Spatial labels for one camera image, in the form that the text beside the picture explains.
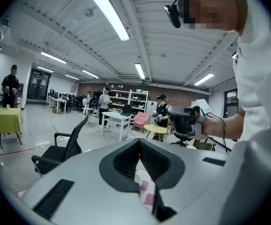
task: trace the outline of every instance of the white shirt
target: white shirt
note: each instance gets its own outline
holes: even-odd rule
[[[259,0],[247,0],[247,4],[245,28],[238,38],[238,57],[233,61],[238,99],[246,112],[240,141],[249,140],[270,125],[256,89],[271,72],[271,16]]]
[[[100,98],[99,98],[99,102],[101,101],[103,104],[100,105],[100,108],[103,108],[103,109],[108,109],[108,102],[110,101],[111,99],[109,98],[108,95],[106,94],[101,94],[100,95]]]

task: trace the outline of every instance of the ceiling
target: ceiling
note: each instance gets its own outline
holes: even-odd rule
[[[137,76],[136,62],[150,83],[193,88],[208,73],[215,76],[198,89],[234,83],[236,33],[174,28],[164,12],[164,5],[173,1],[111,0],[130,35],[130,40],[121,41],[93,0],[17,0],[9,12],[8,43],[35,51],[36,66],[83,83]],[[67,64],[46,58],[41,51]]]

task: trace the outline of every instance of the gray floor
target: gray floor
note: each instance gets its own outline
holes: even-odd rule
[[[40,179],[39,174],[34,171],[32,155],[41,156],[50,145],[54,144],[55,132],[71,133],[84,118],[82,113],[76,111],[54,114],[47,105],[32,104],[25,106],[22,115],[22,146],[16,135],[10,134],[1,137],[3,149],[0,148],[0,158],[4,163],[3,179],[13,187],[15,193],[27,190]],[[80,131],[78,143],[83,152],[86,152],[117,142],[119,132],[119,128],[111,128],[111,132],[104,132],[104,136],[101,137],[98,118],[92,117],[91,124],[85,124]],[[134,135],[142,138],[146,137],[147,132],[143,134],[141,129],[135,129],[128,133],[128,137]],[[67,141],[68,138],[59,137],[58,145],[66,146]],[[174,135],[170,135],[167,139],[167,143],[176,141],[178,139]],[[216,151],[224,152],[219,146],[216,146]],[[138,164],[138,168],[145,170],[141,163]]]

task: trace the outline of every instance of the shelving unit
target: shelving unit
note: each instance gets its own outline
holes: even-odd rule
[[[132,109],[135,111],[141,111],[141,112],[146,111],[149,93],[133,92],[132,90],[130,91],[111,90],[110,93],[112,94],[112,96],[110,96],[110,99],[113,101],[113,104],[111,104],[110,106],[124,107],[124,105],[127,104],[127,105],[131,105]],[[134,102],[139,101],[138,99],[132,99],[132,97],[134,96],[136,97],[142,96],[143,98],[142,102],[145,103],[144,108],[133,106]],[[111,107],[109,110],[113,112],[120,112],[120,111],[114,110],[113,107]]]

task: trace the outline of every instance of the black cap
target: black cap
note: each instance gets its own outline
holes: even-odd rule
[[[158,97],[160,100],[168,100],[165,94],[162,94]]]

